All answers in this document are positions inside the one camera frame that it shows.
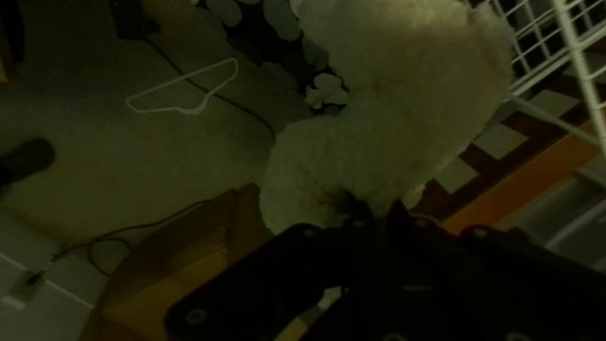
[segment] fluffy rug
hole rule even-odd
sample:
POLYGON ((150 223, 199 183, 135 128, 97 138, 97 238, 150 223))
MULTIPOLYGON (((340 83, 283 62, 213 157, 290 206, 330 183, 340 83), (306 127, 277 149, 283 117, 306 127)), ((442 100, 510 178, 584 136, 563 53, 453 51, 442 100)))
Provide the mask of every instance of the fluffy rug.
POLYGON ((262 189, 275 233, 302 221, 338 225, 347 191, 377 216, 419 197, 508 94, 510 28, 489 3, 304 0, 300 15, 351 104, 279 136, 262 189))

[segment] black cord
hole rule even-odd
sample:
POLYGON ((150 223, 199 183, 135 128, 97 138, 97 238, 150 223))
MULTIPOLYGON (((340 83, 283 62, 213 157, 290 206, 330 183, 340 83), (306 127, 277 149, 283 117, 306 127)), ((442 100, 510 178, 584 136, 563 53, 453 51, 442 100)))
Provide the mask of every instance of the black cord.
MULTIPOLYGON (((186 74, 184 68, 179 66, 179 64, 171 58, 171 55, 169 55, 163 47, 160 47, 152 38, 146 38, 145 41, 146 41, 160 56, 163 56, 163 58, 167 60, 167 64, 171 64, 171 68, 173 68, 177 74, 181 74, 181 75, 186 74)), ((207 87, 199 85, 199 83, 194 81, 192 77, 188 77, 188 83, 194 85, 194 87, 198 87, 198 89, 203 91, 203 92, 209 92, 207 87)), ((235 108, 239 108, 239 110, 243 110, 243 111, 247 111, 251 117, 254 117, 258 123, 262 123, 262 125, 270 130, 270 134, 271 134, 273 140, 277 138, 277 130, 275 130, 275 128, 271 127, 271 123, 270 123, 268 119, 264 119, 260 113, 252 111, 251 108, 247 108, 247 106, 243 106, 243 104, 239 104, 239 102, 235 102, 235 100, 232 100, 232 98, 228 98, 228 96, 224 96, 224 94, 220 94, 220 92, 217 92, 215 96, 220 98, 220 100, 224 100, 224 102, 230 102, 232 106, 235 106, 235 108)))
POLYGON ((92 238, 92 240, 88 240, 88 242, 74 244, 74 246, 69 246, 69 248, 61 248, 61 250, 52 257, 52 263, 57 263, 57 261, 61 261, 63 257, 67 257, 69 253, 86 248, 86 250, 88 250, 88 259, 90 259, 90 263, 92 263, 99 272, 110 276, 110 272, 105 271, 105 269, 99 265, 99 261, 95 259, 95 250, 93 250, 93 248, 95 248, 97 244, 122 242, 122 244, 129 250, 129 253, 133 253, 135 248, 133 248, 131 240, 129 240, 129 238, 124 238, 124 236, 116 236, 116 235, 129 233, 129 231, 139 231, 139 229, 162 227, 162 225, 165 225, 165 223, 169 223, 169 221, 175 221, 175 219, 182 217, 184 214, 188 214, 190 210, 201 206, 203 202, 207 202, 207 199, 196 200, 196 202, 192 202, 192 204, 188 204, 188 206, 184 206, 184 208, 181 208, 181 210, 177 210, 177 212, 173 212, 171 216, 165 216, 165 217, 162 217, 162 219, 156 219, 156 221, 150 221, 150 223, 139 223, 139 225, 120 227, 120 229, 114 229, 114 231, 110 231, 110 233, 99 235, 99 236, 95 236, 95 238, 92 238))
MULTIPOLYGON (((124 244, 124 246, 129 250, 129 253, 133 253, 133 244, 131 244, 128 238, 103 238, 103 240, 99 240, 99 242, 120 242, 120 244, 124 244)), ((103 265, 99 265, 99 261, 97 261, 97 257, 95 257, 95 246, 97 246, 99 242, 90 242, 90 244, 88 244, 88 259, 90 259, 90 263, 92 263, 101 274, 112 276, 112 272, 107 271, 107 269, 103 269, 103 265)))

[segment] metal rack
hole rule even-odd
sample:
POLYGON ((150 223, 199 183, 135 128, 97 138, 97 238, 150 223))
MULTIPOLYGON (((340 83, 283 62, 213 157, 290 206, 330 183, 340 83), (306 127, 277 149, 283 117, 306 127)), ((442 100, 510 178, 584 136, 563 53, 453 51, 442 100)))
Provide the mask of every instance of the metal rack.
POLYGON ((606 75, 606 64, 591 66, 588 49, 606 38, 606 0, 491 0, 497 13, 514 26, 516 83, 512 100, 531 115, 559 125, 595 144, 606 157, 606 102, 597 79, 606 75), (590 110, 595 132, 571 125, 525 100, 527 92, 573 64, 590 110))

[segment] polka dot fabric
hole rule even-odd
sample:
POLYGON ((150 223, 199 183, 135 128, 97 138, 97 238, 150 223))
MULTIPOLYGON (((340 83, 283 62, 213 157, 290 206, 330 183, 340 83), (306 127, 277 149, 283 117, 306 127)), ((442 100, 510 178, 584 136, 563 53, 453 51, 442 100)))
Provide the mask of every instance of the polka dot fabric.
POLYGON ((217 17, 228 41, 252 62, 294 75, 296 89, 311 110, 347 104, 347 87, 328 68, 328 55, 311 43, 298 20, 302 0, 201 0, 199 7, 217 17))

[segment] white hanger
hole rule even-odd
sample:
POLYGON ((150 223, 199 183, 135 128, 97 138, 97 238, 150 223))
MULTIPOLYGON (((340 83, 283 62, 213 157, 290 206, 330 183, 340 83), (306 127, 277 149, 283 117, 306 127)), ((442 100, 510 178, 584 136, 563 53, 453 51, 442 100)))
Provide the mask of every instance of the white hanger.
POLYGON ((171 79, 171 81, 160 83, 160 85, 156 85, 156 87, 152 87, 152 89, 146 89, 146 91, 141 91, 141 92, 137 92, 137 94, 131 94, 131 96, 128 96, 126 104, 128 104, 133 111, 139 111, 139 113, 179 111, 179 113, 184 113, 184 115, 199 115, 199 113, 203 113, 203 111, 207 110, 209 100, 211 100, 218 91, 222 91, 230 81, 234 81, 239 74, 241 74, 241 62, 239 62, 235 56, 224 58, 224 60, 215 62, 215 64, 211 64, 211 66, 194 70, 194 72, 184 74, 184 75, 179 75, 179 77, 175 77, 175 79, 171 79), (141 96, 148 96, 148 94, 152 94, 152 92, 156 92, 156 91, 162 91, 162 89, 165 89, 165 87, 171 87, 171 85, 175 85, 175 83, 186 81, 186 79, 190 79, 190 77, 194 77, 194 75, 198 75, 198 74, 211 72, 211 70, 220 68, 220 66, 230 64, 230 62, 234 62, 234 72, 232 72, 232 75, 228 75, 220 85, 217 85, 215 89, 211 89, 211 91, 205 94, 203 102, 198 104, 198 106, 194 106, 194 108, 182 108, 182 106, 139 108, 139 106, 133 104, 133 102, 135 102, 137 98, 141 98, 141 96))

